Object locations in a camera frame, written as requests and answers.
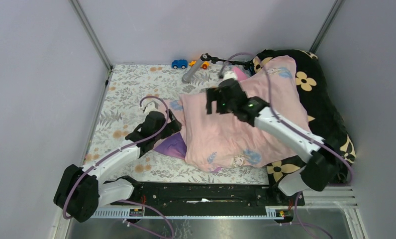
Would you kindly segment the pink pillow with princess print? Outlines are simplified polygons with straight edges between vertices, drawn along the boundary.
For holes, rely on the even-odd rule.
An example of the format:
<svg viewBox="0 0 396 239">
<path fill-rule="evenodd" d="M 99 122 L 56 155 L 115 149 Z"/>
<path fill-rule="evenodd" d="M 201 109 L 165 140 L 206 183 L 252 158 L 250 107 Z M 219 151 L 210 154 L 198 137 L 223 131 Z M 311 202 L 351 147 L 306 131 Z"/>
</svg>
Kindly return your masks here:
<svg viewBox="0 0 396 239">
<path fill-rule="evenodd" d="M 240 82 L 247 96 L 258 96 L 274 103 L 274 108 L 289 121 L 309 131 L 308 115 L 300 103 L 296 88 L 296 63 L 280 56 L 265 64 L 267 73 L 259 72 Z M 155 151 L 183 159 L 205 172 L 240 166 L 263 167 L 295 156 L 295 152 L 274 136 L 233 114 L 206 114 L 205 92 L 181 94 L 166 100 L 159 111 L 169 108 L 182 124 L 179 133 L 155 144 Z"/>
</svg>

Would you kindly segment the black blanket with yellow flowers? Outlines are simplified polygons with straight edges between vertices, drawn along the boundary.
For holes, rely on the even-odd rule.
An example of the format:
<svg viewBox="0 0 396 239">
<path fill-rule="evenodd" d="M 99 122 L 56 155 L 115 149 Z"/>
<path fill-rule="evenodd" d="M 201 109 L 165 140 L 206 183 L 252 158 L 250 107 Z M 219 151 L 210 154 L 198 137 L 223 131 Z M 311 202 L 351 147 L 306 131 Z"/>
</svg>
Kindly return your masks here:
<svg viewBox="0 0 396 239">
<path fill-rule="evenodd" d="M 249 61 L 246 69 L 251 74 L 256 74 L 270 60 L 280 56 L 289 56 L 296 63 L 297 92 L 301 104 L 307 111 L 310 130 L 325 138 L 335 152 L 352 165 L 356 158 L 355 147 L 343 118 L 329 97 L 324 72 L 314 53 L 295 49 L 266 49 Z"/>
</svg>

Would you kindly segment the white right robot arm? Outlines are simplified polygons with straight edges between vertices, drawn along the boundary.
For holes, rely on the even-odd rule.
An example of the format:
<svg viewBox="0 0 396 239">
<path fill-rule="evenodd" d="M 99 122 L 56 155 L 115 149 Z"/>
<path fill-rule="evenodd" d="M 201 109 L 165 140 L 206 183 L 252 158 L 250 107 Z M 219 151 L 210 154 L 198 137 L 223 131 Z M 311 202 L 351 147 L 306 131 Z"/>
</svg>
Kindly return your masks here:
<svg viewBox="0 0 396 239">
<path fill-rule="evenodd" d="M 281 114 L 260 97 L 248 97 L 238 81 L 222 81 L 206 91 L 206 111 L 212 113 L 216 103 L 219 114 L 234 114 L 240 121 L 264 131 L 291 148 L 305 162 L 305 167 L 284 176 L 273 190 L 275 203 L 285 205 L 292 195 L 312 189 L 323 191 L 339 171 L 339 160 L 325 139 L 308 132 Z"/>
</svg>

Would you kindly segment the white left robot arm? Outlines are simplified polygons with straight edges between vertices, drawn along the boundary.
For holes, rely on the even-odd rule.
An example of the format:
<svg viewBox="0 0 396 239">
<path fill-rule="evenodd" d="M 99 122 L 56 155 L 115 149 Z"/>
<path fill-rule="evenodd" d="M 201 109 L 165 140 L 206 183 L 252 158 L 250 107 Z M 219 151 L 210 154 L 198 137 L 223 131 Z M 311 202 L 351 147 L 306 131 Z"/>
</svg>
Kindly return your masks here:
<svg viewBox="0 0 396 239">
<path fill-rule="evenodd" d="M 82 223 L 104 205 L 125 200 L 134 205 L 141 200 L 140 189 L 127 179 L 107 182 L 109 176 L 128 162 L 154 149 L 155 144 L 181 130 L 171 110 L 150 111 L 143 123 L 126 136 L 116 150 L 84 166 L 68 166 L 62 175 L 53 202 L 63 210 L 65 219 Z"/>
</svg>

